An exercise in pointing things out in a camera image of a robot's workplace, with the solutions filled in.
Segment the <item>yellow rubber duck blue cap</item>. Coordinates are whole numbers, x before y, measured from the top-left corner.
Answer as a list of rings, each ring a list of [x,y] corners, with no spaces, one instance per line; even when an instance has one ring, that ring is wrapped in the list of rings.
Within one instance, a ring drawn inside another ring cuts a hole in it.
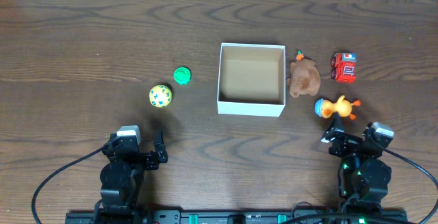
[[[357,99],[356,101],[350,102],[345,99],[344,95],[340,96],[336,102],[321,98],[316,101],[314,112],[324,119],[331,118],[334,113],[338,113],[342,118],[348,117],[350,120],[355,120],[356,116],[352,113],[352,108],[360,105],[360,100]]]

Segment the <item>yellow ball with blue letters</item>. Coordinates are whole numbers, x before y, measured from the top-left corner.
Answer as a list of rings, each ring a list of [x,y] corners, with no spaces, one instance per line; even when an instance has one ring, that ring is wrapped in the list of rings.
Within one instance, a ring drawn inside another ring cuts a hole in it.
[[[157,108],[165,108],[172,101],[172,91],[165,85],[156,85],[149,92],[149,101]]]

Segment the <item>brown plush toy with carrot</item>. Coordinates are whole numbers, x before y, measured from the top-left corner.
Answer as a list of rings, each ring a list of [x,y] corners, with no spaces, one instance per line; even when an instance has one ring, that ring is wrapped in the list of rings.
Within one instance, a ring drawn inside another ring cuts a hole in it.
[[[300,95],[316,96],[321,85],[315,62],[298,51],[296,61],[290,64],[290,77],[286,79],[289,93],[294,98]]]

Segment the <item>red toy fire truck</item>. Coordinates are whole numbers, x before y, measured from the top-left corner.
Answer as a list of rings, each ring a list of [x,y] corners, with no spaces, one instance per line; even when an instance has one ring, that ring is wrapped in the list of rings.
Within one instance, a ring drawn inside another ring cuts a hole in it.
[[[331,78],[352,84],[356,80],[357,57],[353,53],[336,53],[331,60]]]

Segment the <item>green plastic round toy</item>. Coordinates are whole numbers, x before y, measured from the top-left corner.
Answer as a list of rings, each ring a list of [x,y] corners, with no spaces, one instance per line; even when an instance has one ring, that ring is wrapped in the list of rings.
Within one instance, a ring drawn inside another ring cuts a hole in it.
[[[191,82],[192,73],[188,67],[180,66],[175,69],[173,76],[179,85],[188,85]]]

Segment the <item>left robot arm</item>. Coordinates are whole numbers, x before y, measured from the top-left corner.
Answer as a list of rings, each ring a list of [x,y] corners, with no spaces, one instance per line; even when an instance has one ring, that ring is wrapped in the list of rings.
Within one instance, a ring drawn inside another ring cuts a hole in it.
[[[109,164],[100,173],[101,200],[94,207],[91,223],[152,223],[151,212],[138,207],[144,172],[168,161],[163,133],[153,139],[154,150],[140,151],[141,134],[137,125],[122,126],[109,135],[103,154]]]

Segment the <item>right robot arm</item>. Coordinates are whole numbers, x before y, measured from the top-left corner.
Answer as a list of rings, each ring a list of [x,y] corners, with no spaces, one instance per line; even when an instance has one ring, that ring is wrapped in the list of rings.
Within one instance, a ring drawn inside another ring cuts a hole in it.
[[[394,131],[388,125],[369,123],[360,138],[344,131],[335,113],[321,141],[330,143],[329,154],[341,158],[337,178],[341,213],[380,214],[381,200],[388,194],[391,168],[379,160]]]

